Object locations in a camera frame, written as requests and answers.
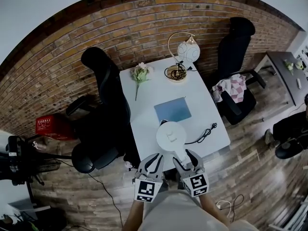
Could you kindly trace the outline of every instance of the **black office chair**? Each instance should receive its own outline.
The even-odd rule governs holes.
[[[248,19],[242,17],[230,18],[230,23],[229,34],[219,43],[218,69],[211,76],[211,81],[207,86],[211,89],[220,80],[229,78],[234,74],[250,73],[252,78],[246,81],[246,85],[257,81],[265,88],[266,83],[254,70],[239,72],[251,39],[250,36],[255,34],[254,25]],[[235,103],[226,91],[221,94],[221,97],[222,101],[217,103],[218,111],[232,125],[243,120],[256,105],[256,100],[248,88],[244,91],[244,100],[240,103]]]
[[[90,113],[73,122],[81,144],[72,151],[72,163],[81,173],[107,166],[126,154],[124,160],[138,166],[140,159],[130,127],[130,109],[123,94],[119,70],[97,47],[88,48],[82,63],[94,71],[102,104],[89,106],[89,97],[80,97],[66,109],[69,116],[77,109]]]

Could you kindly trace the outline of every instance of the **white lamp shade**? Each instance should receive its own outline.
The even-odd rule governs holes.
[[[200,56],[200,47],[197,44],[189,44],[184,41],[178,46],[178,56],[183,61],[193,63]]]

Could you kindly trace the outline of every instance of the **gray desk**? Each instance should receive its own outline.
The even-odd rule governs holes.
[[[285,67],[283,63],[284,60],[294,63],[293,75]],[[279,79],[281,80],[283,86],[285,87],[291,99],[291,102],[287,102],[287,104],[283,108],[275,111],[268,117],[263,118],[263,121],[270,119],[293,106],[299,107],[304,102],[304,97],[308,93],[308,81],[306,79],[305,73],[303,72],[303,70],[297,69],[295,67],[296,59],[294,58],[291,52],[284,52],[284,51],[266,52],[264,58],[255,68],[255,71],[258,72],[262,67],[266,65],[266,63],[269,63],[276,71]],[[297,81],[296,81],[297,78],[300,79],[302,86],[301,89],[299,89],[297,86]]]

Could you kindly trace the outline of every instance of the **green stem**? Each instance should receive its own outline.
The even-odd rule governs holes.
[[[135,101],[137,101],[137,94],[138,94],[139,85],[140,85],[140,84],[137,82]]]

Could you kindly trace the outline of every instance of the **chair armrest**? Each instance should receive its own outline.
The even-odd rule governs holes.
[[[72,113],[74,113],[77,109],[82,109],[86,111],[93,111],[94,108],[91,106],[88,106],[88,98],[86,96],[81,96],[80,98],[77,98],[75,101],[73,101],[67,108],[66,108],[66,114],[70,116]]]
[[[240,108],[236,105],[232,97],[226,91],[223,91],[220,96],[235,115],[240,115],[242,113]]]
[[[255,70],[242,71],[239,74],[247,74],[247,73],[252,75],[252,77],[246,81],[247,86],[257,81],[263,89],[266,87],[265,81]]]

